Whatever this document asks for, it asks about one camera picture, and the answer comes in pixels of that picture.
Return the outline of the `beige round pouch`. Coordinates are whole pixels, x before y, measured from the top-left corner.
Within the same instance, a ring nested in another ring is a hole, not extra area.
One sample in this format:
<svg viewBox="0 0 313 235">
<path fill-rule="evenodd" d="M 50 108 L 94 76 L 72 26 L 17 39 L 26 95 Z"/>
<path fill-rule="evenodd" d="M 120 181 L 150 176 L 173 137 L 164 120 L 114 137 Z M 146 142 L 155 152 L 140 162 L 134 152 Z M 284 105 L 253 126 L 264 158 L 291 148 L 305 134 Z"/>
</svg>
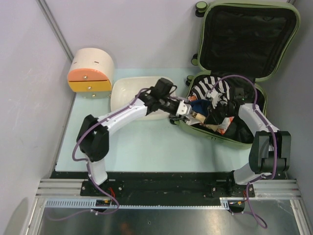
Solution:
<svg viewBox="0 0 313 235">
<path fill-rule="evenodd" d="M 194 111 L 191 112 L 191 117 L 196 119 L 197 121 L 199 121 L 201 123 L 204 123 L 206 120 L 206 116 L 204 116 L 200 113 L 194 112 Z"/>
</svg>

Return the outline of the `black white striped garment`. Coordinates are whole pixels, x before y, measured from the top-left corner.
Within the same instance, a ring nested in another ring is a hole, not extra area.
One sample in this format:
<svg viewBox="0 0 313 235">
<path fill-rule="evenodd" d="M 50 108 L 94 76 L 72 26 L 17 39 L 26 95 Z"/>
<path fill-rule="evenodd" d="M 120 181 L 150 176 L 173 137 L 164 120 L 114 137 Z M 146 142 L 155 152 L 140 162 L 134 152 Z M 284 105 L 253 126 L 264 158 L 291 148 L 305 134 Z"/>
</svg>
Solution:
<svg viewBox="0 0 313 235">
<path fill-rule="evenodd" d="M 225 81 L 220 81 L 220 77 L 211 75 L 198 76 L 193 80 L 191 91 L 189 93 L 192 99 L 206 99 L 213 101 L 213 108 L 218 104 L 225 106 L 230 100 L 231 86 Z"/>
</svg>

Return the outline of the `white rectangular plastic basin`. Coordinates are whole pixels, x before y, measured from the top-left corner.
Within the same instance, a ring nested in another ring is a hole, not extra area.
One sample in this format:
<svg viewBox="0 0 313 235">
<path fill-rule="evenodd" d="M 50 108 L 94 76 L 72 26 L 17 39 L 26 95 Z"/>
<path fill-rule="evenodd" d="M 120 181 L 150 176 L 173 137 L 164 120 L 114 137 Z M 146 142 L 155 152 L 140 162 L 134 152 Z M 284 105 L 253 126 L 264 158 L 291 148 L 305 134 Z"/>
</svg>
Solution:
<svg viewBox="0 0 313 235">
<path fill-rule="evenodd" d="M 161 76 L 141 76 L 141 77 L 129 77 L 122 78 L 117 80 L 114 83 L 111 93 L 111 112 L 116 111 L 126 104 L 128 104 L 135 95 L 139 92 L 139 90 L 143 88 L 150 88 L 151 86 L 155 86 L 157 81 L 162 78 Z M 157 110 L 149 115 L 139 118 L 136 121 L 146 121 L 146 120 L 159 120 L 168 118 L 169 114 L 162 111 Z"/>
</svg>

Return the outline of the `green hard-shell suitcase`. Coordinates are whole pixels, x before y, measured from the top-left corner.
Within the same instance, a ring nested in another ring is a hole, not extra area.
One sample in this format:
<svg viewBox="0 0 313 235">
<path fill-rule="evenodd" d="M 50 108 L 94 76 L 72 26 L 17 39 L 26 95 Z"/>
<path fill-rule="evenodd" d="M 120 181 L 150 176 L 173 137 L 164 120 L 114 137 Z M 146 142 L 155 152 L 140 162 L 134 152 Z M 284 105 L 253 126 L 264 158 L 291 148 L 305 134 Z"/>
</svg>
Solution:
<svg viewBox="0 0 313 235">
<path fill-rule="evenodd" d="M 277 71 L 300 25 L 298 10 L 287 2 L 216 0 L 198 2 L 196 15 L 203 18 L 200 46 L 193 65 L 201 72 L 189 76 L 188 100 L 193 80 L 202 75 L 220 77 L 230 86 L 230 98 L 256 100 L 266 116 L 267 94 L 259 86 Z M 224 135 L 199 124 L 175 121 L 184 131 L 204 138 L 221 139 L 251 148 L 253 135 L 238 117 Z"/>
</svg>

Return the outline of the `cream drawer box orange fronts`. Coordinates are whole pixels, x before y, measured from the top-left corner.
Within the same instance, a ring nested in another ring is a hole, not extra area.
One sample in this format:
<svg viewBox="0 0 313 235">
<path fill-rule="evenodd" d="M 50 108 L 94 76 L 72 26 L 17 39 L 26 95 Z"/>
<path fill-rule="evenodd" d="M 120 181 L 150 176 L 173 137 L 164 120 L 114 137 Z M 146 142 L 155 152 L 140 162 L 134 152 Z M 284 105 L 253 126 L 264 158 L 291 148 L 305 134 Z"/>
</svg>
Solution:
<svg viewBox="0 0 313 235">
<path fill-rule="evenodd" d="M 114 62 L 111 56 L 98 48 L 79 49 L 67 74 L 71 90 L 77 94 L 110 92 L 113 87 Z"/>
</svg>

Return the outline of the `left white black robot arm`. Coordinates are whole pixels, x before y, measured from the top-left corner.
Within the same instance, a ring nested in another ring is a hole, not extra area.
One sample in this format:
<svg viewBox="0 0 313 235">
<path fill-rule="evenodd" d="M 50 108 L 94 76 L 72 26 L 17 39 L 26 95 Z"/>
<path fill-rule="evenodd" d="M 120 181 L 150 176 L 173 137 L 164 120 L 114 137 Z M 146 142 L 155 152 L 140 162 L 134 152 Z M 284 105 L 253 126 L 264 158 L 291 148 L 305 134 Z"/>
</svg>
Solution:
<svg viewBox="0 0 313 235">
<path fill-rule="evenodd" d="M 115 132 L 132 121 L 143 118 L 158 110 L 168 113 L 177 119 L 186 119 L 192 111 L 189 101 L 171 94 L 177 88 L 170 80 L 160 78 L 154 86 L 142 88 L 135 97 L 123 107 L 100 117 L 88 115 L 84 118 L 72 159 L 77 150 L 85 156 L 88 176 L 92 180 L 91 190 L 96 195 L 104 195 L 108 190 L 108 174 L 105 167 L 105 157 L 109 152 L 110 138 Z"/>
</svg>

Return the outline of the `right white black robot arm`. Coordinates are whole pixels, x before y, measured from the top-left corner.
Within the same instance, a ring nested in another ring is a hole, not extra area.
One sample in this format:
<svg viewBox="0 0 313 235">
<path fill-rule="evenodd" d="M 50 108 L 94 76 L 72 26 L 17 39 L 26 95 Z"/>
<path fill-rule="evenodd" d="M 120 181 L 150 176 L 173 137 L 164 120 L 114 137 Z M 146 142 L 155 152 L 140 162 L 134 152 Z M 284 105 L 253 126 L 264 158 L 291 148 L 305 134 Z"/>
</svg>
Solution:
<svg viewBox="0 0 313 235">
<path fill-rule="evenodd" d="M 221 124 L 227 117 L 238 117 L 253 135 L 248 163 L 233 171 L 232 180 L 225 184 L 230 196 L 238 196 L 243 185 L 256 181 L 272 180 L 277 173 L 285 172 L 290 166 L 291 134 L 274 126 L 261 112 L 256 100 L 241 97 L 224 99 L 215 89 L 206 94 L 212 102 L 208 123 Z"/>
</svg>

